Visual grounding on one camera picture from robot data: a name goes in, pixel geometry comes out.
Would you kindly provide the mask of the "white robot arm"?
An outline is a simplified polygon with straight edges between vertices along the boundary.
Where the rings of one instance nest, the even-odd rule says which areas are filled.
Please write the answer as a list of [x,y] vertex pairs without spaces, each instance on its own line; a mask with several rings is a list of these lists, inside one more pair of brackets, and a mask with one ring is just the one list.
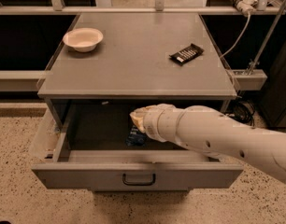
[[202,105],[150,105],[130,117],[153,140],[209,157],[233,157],[286,184],[286,133],[254,128]]

